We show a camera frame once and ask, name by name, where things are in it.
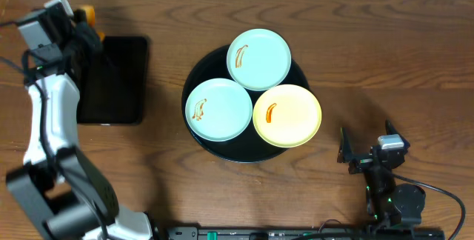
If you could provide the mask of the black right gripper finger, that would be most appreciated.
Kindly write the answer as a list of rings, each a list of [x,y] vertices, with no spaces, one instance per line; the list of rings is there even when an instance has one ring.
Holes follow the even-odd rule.
[[[395,129],[394,125],[387,119],[385,121],[385,130],[387,135],[398,135],[404,143],[404,147],[410,147],[410,143]]]
[[[338,150],[338,163],[349,163],[353,159],[353,151],[350,145],[350,140],[347,134],[347,131],[344,127],[340,130],[341,133],[341,141]]]

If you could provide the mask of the orange green scrub sponge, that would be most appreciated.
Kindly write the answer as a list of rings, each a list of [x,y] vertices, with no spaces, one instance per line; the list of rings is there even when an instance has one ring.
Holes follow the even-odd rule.
[[[92,5],[83,5],[76,9],[73,12],[73,21],[75,24],[85,21],[87,22],[93,29],[96,30],[95,25],[96,25],[96,13],[94,10],[94,7]],[[105,34],[103,32],[97,31],[96,32],[99,34],[101,37],[101,40],[104,41]]]

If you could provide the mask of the mint plate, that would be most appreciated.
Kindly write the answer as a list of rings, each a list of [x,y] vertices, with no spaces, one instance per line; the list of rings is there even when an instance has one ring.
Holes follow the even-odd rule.
[[[184,116],[191,130],[209,141],[228,141],[249,125],[253,104],[249,93],[229,79],[209,79],[187,97]]]
[[[268,90],[280,84],[287,77],[291,63],[286,41],[267,29],[247,30],[238,35],[226,57],[233,80],[253,91]]]

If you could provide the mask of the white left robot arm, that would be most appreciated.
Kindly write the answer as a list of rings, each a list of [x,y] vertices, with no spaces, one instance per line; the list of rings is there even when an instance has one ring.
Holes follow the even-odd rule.
[[[9,192],[45,239],[154,239],[149,216],[119,204],[79,144],[79,124],[137,124],[148,43],[106,37],[91,6],[55,3],[16,21],[27,49],[16,69],[33,111],[23,164]]]

